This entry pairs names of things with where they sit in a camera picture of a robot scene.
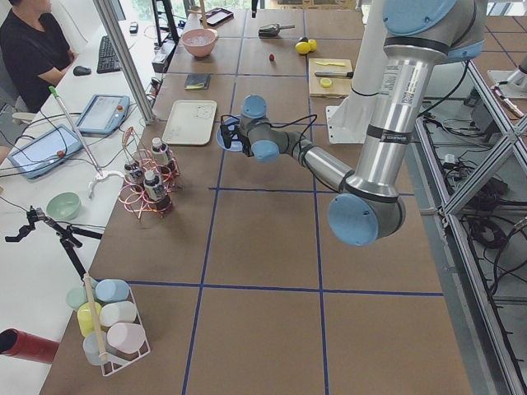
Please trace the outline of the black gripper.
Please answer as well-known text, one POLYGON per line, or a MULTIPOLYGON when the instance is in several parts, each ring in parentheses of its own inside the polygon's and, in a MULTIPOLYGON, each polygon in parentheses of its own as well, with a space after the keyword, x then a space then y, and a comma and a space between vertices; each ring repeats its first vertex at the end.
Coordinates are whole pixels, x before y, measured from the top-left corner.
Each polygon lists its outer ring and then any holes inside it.
POLYGON ((239 126, 234 126, 232 129, 232 150, 234 152, 242 152, 247 157, 253 156, 249 138, 244 136, 239 126))

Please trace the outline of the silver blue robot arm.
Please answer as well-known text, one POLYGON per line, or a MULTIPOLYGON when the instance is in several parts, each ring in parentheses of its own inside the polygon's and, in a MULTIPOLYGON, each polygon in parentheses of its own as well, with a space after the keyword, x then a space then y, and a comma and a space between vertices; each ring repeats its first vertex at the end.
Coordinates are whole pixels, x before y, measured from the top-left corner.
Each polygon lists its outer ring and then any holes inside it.
POLYGON ((299 132, 274 129, 259 95, 246 97, 240 111, 243 152, 260 162, 288 154, 338 192, 328 218, 331 230, 344 243, 363 246, 392 235, 405 218, 395 180, 433 68, 481 53, 486 8, 484 1, 385 3, 387 64, 356 169, 299 132))

